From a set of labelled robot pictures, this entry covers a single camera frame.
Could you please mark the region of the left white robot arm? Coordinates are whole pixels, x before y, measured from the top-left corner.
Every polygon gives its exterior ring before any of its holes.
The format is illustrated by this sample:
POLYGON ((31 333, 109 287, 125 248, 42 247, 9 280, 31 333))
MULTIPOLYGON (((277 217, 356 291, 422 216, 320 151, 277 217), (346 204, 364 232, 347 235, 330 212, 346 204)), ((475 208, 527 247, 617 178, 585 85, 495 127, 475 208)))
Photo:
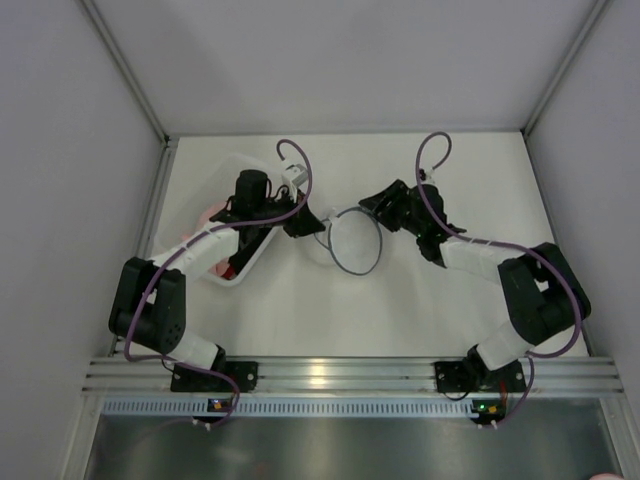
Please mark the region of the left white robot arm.
POLYGON ((188 328, 187 286, 224 261, 245 259, 275 227, 292 238, 323 231, 307 205, 310 174, 295 165, 282 182, 282 193, 272 195, 265 172, 241 171, 234 193, 194 234, 153 258, 129 259, 117 286, 109 330, 154 356, 196 371, 222 371, 224 349, 188 328))

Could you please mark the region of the round mesh laundry bag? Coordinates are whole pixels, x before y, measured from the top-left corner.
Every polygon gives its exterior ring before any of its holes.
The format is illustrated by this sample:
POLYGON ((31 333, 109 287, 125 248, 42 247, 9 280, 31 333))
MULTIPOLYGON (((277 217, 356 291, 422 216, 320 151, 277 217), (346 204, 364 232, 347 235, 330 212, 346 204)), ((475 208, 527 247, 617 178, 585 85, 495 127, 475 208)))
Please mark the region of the round mesh laundry bag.
POLYGON ((364 277, 373 272, 383 252, 380 224, 358 205, 330 207, 320 217, 325 230, 305 238, 307 257, 323 267, 364 277))

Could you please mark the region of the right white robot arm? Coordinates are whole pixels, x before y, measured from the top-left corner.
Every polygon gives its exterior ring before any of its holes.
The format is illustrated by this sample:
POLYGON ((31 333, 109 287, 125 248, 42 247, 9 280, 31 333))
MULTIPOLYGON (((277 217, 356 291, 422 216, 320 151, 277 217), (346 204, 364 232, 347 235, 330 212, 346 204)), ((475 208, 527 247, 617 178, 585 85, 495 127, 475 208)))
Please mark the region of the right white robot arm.
POLYGON ((447 221, 433 185, 410 188, 396 180, 359 206, 387 230, 413 234, 427 261, 501 288, 506 319, 465 358, 478 372, 497 371, 561 332, 578 332, 591 314, 590 300, 557 245, 546 242, 524 252, 462 240, 463 231, 447 221))

